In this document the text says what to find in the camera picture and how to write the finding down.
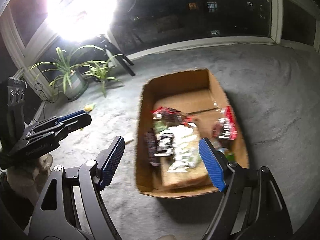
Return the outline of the white knit gloved left hand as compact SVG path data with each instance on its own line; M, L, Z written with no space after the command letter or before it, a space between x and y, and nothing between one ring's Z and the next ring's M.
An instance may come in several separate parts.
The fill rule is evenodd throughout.
M50 175L52 163L53 156L47 153L38 159L8 168L6 174L10 187L18 196L28 199L33 206L36 206Z

